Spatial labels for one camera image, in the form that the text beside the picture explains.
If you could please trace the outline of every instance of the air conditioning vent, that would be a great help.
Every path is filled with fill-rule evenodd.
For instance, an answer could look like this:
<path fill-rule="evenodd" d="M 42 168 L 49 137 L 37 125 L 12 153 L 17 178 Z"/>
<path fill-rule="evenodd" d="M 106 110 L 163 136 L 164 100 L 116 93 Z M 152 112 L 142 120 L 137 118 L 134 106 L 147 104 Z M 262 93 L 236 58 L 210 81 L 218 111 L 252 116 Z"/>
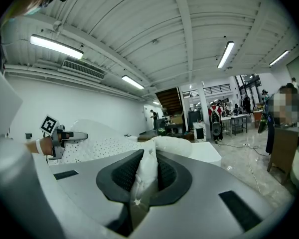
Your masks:
<path fill-rule="evenodd" d="M 62 68 L 69 70 L 71 72 L 83 74 L 86 76 L 92 76 L 93 78 L 96 78 L 96 79 L 104 78 L 104 74 L 101 73 L 103 71 L 101 71 L 100 69 L 90 66 L 90 65 L 88 65 L 88 66 L 80 65 L 80 64 L 72 62 L 70 60 L 64 60 Z"/>

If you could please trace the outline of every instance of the white corrugated ceiling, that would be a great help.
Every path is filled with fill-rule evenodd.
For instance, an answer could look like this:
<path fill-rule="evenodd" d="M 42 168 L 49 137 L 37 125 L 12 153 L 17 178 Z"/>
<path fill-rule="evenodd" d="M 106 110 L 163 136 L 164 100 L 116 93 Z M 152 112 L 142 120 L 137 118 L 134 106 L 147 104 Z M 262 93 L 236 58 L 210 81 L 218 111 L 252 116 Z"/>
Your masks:
<path fill-rule="evenodd" d="M 290 50 L 290 58 L 299 53 L 298 30 L 277 0 L 55 0 L 3 28 L 7 64 L 37 67 L 42 59 L 62 65 L 67 56 L 30 44 L 32 34 L 82 50 L 85 61 L 106 72 L 102 85 L 138 97 L 188 82 L 270 72 L 269 63 L 283 51 Z M 228 41 L 234 49 L 217 69 Z M 145 89 L 122 81 L 123 75 Z"/>

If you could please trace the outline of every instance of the ceiling light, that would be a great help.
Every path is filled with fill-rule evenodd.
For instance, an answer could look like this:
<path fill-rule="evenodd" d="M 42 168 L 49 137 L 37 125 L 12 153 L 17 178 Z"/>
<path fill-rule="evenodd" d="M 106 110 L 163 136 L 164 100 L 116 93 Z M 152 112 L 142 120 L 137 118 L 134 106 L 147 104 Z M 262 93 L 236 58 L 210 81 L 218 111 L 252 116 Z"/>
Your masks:
<path fill-rule="evenodd" d="M 276 64 L 279 60 L 281 60 L 284 56 L 286 56 L 289 53 L 289 51 L 284 51 L 283 54 L 281 54 L 278 58 L 276 58 L 273 62 L 269 64 L 269 66 L 272 66 Z"/>
<path fill-rule="evenodd" d="M 83 52 L 78 49 L 72 48 L 66 44 L 61 43 L 61 42 L 53 41 L 51 39 L 48 39 L 48 38 L 45 38 L 45 37 L 42 37 L 42 36 L 39 36 L 36 34 L 33 34 L 30 37 L 30 43 L 64 53 L 68 56 L 75 57 L 77 59 L 81 59 L 83 56 Z"/>
<path fill-rule="evenodd" d="M 138 84 L 136 81 L 132 80 L 129 76 L 124 75 L 122 77 L 122 79 L 130 84 L 132 84 L 133 86 L 137 87 L 138 89 L 142 90 L 144 87 L 141 84 Z"/>
<path fill-rule="evenodd" d="M 217 66 L 217 68 L 222 68 L 231 52 L 231 50 L 233 49 L 235 43 L 230 41 L 230 42 L 227 42 L 226 44 L 226 48 L 225 48 L 225 51 L 224 51 L 224 54 L 222 55 L 221 59 L 220 59 L 220 62 Z"/>

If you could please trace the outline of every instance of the black rubber pad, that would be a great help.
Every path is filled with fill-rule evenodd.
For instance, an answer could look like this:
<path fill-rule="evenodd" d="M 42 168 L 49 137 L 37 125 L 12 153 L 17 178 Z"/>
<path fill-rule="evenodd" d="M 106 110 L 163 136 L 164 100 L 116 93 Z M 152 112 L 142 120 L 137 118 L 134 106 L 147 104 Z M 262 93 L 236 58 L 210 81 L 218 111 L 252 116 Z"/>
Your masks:
<path fill-rule="evenodd" d="M 60 180 L 60 179 L 64 179 L 64 178 L 67 178 L 67 177 L 70 177 L 73 175 L 77 175 L 77 174 L 79 174 L 77 171 L 71 170 L 71 171 L 66 171 L 66 172 L 62 172 L 62 173 L 55 173 L 54 177 L 55 177 L 55 179 Z"/>
<path fill-rule="evenodd" d="M 223 192 L 219 196 L 245 231 L 262 221 L 234 191 Z"/>

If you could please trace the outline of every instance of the door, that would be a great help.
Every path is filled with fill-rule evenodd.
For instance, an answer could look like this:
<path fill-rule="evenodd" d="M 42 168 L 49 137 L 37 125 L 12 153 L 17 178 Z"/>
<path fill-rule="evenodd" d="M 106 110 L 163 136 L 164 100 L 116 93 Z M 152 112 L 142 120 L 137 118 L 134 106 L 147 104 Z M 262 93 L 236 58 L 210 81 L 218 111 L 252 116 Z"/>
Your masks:
<path fill-rule="evenodd" d="M 144 106 L 144 116 L 146 121 L 146 131 L 151 131 L 154 129 L 154 120 L 151 118 L 150 108 Z"/>

